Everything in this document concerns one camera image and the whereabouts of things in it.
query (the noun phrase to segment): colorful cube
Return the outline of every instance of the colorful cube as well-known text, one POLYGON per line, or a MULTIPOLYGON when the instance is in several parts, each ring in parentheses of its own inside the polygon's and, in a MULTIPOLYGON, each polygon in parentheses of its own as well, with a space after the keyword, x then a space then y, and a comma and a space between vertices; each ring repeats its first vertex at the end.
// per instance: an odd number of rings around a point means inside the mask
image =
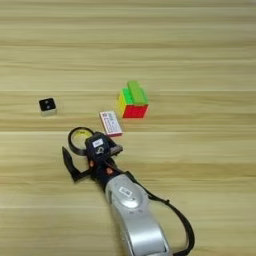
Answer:
POLYGON ((143 118, 148 109, 148 99, 138 81, 128 81, 119 96, 119 108, 123 118, 143 118))

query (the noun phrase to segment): red cube face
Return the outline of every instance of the red cube face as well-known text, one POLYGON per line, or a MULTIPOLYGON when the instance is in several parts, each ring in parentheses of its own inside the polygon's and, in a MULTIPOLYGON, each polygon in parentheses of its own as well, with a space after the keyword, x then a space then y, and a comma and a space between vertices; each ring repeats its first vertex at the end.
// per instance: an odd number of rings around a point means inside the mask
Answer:
POLYGON ((123 114, 123 118, 143 118, 147 111, 148 105, 132 106, 127 105, 123 114))
POLYGON ((123 114, 123 118, 131 118, 134 106, 127 105, 123 114))

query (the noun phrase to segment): yellow cube face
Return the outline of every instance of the yellow cube face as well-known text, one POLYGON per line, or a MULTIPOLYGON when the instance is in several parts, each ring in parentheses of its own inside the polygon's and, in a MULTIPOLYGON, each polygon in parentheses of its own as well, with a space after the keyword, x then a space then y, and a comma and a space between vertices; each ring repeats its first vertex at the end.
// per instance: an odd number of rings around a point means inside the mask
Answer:
POLYGON ((125 97, 124 97, 123 92, 121 92, 121 94, 119 96, 119 107, 120 107, 121 113, 123 115, 125 112, 125 108, 126 108, 125 97))

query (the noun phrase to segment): small black cube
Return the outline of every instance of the small black cube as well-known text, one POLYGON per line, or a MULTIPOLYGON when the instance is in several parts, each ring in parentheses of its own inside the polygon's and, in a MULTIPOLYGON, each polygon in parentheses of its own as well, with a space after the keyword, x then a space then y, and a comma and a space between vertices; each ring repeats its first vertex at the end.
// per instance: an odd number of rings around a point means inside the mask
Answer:
POLYGON ((51 116, 57 113, 56 105, 53 98, 39 100, 42 116, 51 116))

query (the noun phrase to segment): sticker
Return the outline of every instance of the sticker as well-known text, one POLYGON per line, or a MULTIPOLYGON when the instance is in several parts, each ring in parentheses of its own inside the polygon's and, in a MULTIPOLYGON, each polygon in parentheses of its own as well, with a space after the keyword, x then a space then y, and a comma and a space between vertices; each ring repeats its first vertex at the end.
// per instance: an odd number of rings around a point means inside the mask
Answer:
POLYGON ((103 140, 99 139, 99 140, 95 140, 93 143, 94 148, 97 148, 98 146, 103 145, 103 140))
POLYGON ((117 136, 122 134, 122 129, 114 111, 100 112, 100 117, 107 135, 117 136))
POLYGON ((124 188, 124 187, 119 188, 119 192, 122 193, 123 195, 127 196, 127 197, 132 196, 132 191, 130 191, 129 189, 124 188))

